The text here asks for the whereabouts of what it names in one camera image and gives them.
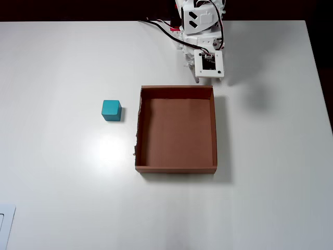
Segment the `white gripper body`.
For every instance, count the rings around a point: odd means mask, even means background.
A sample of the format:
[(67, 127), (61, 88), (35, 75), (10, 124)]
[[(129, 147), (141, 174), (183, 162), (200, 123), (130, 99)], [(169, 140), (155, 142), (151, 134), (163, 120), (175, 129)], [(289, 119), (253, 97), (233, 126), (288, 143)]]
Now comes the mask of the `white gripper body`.
[(185, 59), (185, 66), (188, 67), (190, 70), (195, 69), (195, 62), (194, 62), (194, 50), (192, 46), (185, 45), (184, 43), (190, 44), (188, 41), (184, 41), (180, 39), (182, 43), (178, 44), (178, 48), (182, 51), (184, 59)]

